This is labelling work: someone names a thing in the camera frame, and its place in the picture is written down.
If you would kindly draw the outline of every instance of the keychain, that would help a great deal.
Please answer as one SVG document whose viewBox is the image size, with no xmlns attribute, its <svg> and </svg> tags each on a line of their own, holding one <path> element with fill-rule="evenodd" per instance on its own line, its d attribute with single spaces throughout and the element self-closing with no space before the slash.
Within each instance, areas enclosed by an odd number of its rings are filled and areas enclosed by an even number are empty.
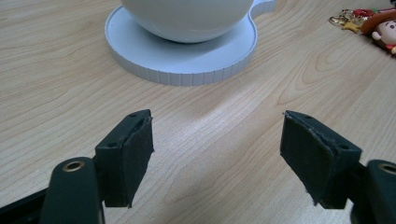
<svg viewBox="0 0 396 224">
<path fill-rule="evenodd" d="M 396 8 L 343 9 L 337 16 L 329 18 L 333 25 L 355 34 L 369 35 L 382 49 L 396 54 Z"/>
</svg>

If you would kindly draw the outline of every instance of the white round base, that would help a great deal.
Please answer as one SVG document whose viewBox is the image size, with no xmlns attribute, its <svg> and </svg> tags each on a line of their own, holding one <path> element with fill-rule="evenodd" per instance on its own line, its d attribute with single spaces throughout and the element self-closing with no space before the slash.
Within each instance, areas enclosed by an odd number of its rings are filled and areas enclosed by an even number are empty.
<svg viewBox="0 0 396 224">
<path fill-rule="evenodd" d="M 274 7 L 274 1 L 255 1 L 250 13 L 227 34 L 181 44 L 146 31 L 120 6 L 107 18 L 106 39 L 115 60 L 138 77 L 165 85 L 205 85 L 231 77 L 248 64 L 257 43 L 251 17 Z"/>
</svg>

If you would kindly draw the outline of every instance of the metal screw hole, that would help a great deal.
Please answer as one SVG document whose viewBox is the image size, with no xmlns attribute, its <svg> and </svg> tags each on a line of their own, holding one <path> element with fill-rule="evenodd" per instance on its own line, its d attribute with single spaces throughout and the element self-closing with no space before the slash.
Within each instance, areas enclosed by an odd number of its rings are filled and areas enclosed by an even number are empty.
<svg viewBox="0 0 396 224">
<path fill-rule="evenodd" d="M 65 172 L 75 172 L 85 165 L 84 161 L 71 161 L 64 166 Z"/>
<path fill-rule="evenodd" d="M 395 165 L 381 163 L 378 166 L 381 170 L 383 170 L 391 175 L 396 175 L 396 166 Z"/>
</svg>

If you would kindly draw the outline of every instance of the light wood grain surface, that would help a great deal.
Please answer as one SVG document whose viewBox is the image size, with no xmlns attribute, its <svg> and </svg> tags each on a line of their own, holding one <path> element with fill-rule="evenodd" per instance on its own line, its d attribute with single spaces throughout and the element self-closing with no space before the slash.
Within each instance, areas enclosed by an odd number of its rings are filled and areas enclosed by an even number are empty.
<svg viewBox="0 0 396 224">
<path fill-rule="evenodd" d="M 315 207 L 279 156 L 285 110 L 309 114 L 364 151 L 396 162 L 396 63 L 328 23 L 388 0 L 278 0 L 255 20 L 239 74 L 172 87 L 127 73 L 104 34 L 108 0 L 0 1 L 0 206 L 46 188 L 61 161 L 92 157 L 127 114 L 148 108 L 156 152 L 133 208 L 107 223 L 349 223 Z"/>
</svg>

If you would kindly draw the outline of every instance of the plush toy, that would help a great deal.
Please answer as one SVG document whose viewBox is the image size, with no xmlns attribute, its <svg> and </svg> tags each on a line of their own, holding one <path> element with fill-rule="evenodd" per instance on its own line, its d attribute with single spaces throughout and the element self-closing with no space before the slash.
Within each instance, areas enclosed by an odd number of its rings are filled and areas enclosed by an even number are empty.
<svg viewBox="0 0 396 224">
<path fill-rule="evenodd" d="M 383 49 L 396 54 L 396 10 L 375 14 L 361 26 L 364 35 L 370 35 Z"/>
</svg>

